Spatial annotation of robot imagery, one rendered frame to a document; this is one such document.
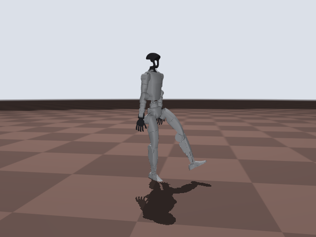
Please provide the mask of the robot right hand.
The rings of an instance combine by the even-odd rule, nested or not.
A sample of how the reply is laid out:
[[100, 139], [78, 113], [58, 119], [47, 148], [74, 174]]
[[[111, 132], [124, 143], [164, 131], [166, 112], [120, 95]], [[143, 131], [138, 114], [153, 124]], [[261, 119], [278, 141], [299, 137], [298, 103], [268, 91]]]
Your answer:
[[[141, 132], [141, 128], [142, 128], [142, 131], [144, 132], [144, 130], [143, 130], [143, 126], [145, 126], [145, 128], [147, 128], [146, 127], [146, 125], [145, 125], [145, 123], [144, 123], [144, 116], [145, 116], [145, 114], [143, 114], [143, 118], [140, 118], [140, 117], [138, 117], [139, 119], [138, 119], [138, 121], [137, 121], [137, 125], [136, 125], [136, 130], [138, 129], [138, 131], [140, 130], [140, 132]], [[138, 127], [137, 127], [138, 126]], [[140, 126], [140, 127], [139, 127]]]

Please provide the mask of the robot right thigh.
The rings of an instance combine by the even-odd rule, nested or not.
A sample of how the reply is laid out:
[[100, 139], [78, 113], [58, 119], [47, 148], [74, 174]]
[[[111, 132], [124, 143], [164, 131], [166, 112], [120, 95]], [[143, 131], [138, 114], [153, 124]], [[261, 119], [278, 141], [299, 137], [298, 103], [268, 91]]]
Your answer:
[[144, 116], [143, 120], [145, 124], [149, 124], [147, 129], [151, 142], [149, 145], [151, 145], [152, 149], [155, 151], [155, 148], [158, 149], [158, 123], [156, 117], [151, 112]]

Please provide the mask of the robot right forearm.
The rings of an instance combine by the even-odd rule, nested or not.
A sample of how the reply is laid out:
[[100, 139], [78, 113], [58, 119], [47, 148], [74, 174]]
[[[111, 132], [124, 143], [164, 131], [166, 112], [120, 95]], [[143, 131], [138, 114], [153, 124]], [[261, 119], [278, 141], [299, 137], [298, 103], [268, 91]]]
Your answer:
[[144, 100], [144, 98], [145, 98], [145, 93], [142, 93], [140, 96], [140, 108], [139, 108], [139, 117], [140, 118], [143, 118], [143, 114], [145, 112], [145, 106], [147, 103], [147, 101]]

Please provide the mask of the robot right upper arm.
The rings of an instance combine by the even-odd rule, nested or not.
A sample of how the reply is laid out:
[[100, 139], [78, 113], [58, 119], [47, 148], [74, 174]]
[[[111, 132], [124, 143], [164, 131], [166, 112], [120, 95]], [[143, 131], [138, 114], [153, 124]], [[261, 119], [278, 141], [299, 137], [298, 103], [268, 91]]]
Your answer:
[[147, 93], [148, 82], [151, 79], [150, 73], [145, 73], [141, 75], [141, 93], [145, 93], [145, 100], [149, 99], [149, 94]]

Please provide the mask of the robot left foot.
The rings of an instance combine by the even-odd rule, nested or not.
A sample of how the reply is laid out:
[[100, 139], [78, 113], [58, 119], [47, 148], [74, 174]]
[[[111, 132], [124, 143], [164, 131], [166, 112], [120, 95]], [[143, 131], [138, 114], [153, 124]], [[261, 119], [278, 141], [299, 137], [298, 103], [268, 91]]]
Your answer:
[[194, 164], [189, 164], [189, 170], [192, 170], [192, 169], [194, 169], [195, 167], [197, 167], [197, 166], [200, 166], [200, 165], [202, 165], [202, 164], [204, 164], [204, 163], [206, 163], [207, 161], [206, 160], [204, 160], [204, 161], [195, 161], [195, 163]]

